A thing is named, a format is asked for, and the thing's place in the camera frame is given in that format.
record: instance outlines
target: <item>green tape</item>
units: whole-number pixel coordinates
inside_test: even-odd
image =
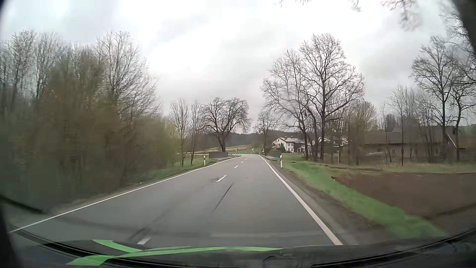
[[[202,252],[202,251],[212,251],[212,250],[224,250],[224,249],[237,249],[237,250],[247,250],[247,251],[270,251],[278,250],[282,248],[273,248],[273,247],[200,247],[200,248],[187,248],[187,249],[175,249],[175,250],[163,250],[163,251],[141,251],[134,252],[129,254],[124,254],[120,256],[112,255],[92,255],[83,258],[77,258],[67,265],[76,265],[76,266],[99,266],[103,262],[112,258],[132,258],[132,257],[144,257],[144,256],[156,256],[156,255],[166,255],[166,254],[179,254],[179,253],[190,253],[190,252]]]
[[[117,249],[117,250],[120,250],[120,251],[124,251],[124,252],[134,253],[134,252],[142,251],[142,249],[137,249],[137,248],[133,248],[133,247],[127,247],[127,246],[120,245],[120,244],[118,244],[118,243],[116,243],[112,240],[93,239],[93,241],[98,243],[98,244],[101,244],[103,246],[107,246],[107,247]]]

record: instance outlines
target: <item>white house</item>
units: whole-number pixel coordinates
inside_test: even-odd
[[[300,151],[301,144],[304,142],[298,138],[294,137],[280,137],[273,141],[271,148],[280,148],[283,144],[286,152],[294,153]]]

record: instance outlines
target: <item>farmhouse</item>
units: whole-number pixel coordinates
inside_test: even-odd
[[[462,159],[471,158],[472,144],[474,136],[462,135],[460,139],[460,157]],[[416,126],[408,127],[403,131],[400,125],[391,132],[368,131],[364,135],[364,155],[374,155],[377,153],[390,154],[391,157],[400,157],[402,146],[405,158],[434,159],[446,154],[452,157],[456,154],[456,133],[453,126],[446,127],[446,137],[443,137],[441,126]]]
[[[271,148],[280,148],[281,145],[284,146],[287,153],[295,153],[301,151],[301,147],[304,146],[304,141],[293,136],[281,137],[273,141]]]

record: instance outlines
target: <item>house roof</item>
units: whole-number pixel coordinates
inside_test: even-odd
[[[279,137],[278,139],[281,139],[287,143],[304,143],[303,140],[294,137]]]
[[[447,126],[446,133],[452,134],[453,127]],[[443,141],[443,130],[441,126],[430,127],[413,127],[404,130],[403,143],[424,143],[432,140],[434,143]],[[382,131],[367,131],[364,135],[364,144],[401,144],[402,132],[382,132]]]

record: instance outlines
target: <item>windshield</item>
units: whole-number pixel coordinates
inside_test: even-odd
[[[9,238],[106,263],[472,230],[463,15],[432,0],[6,1]]]

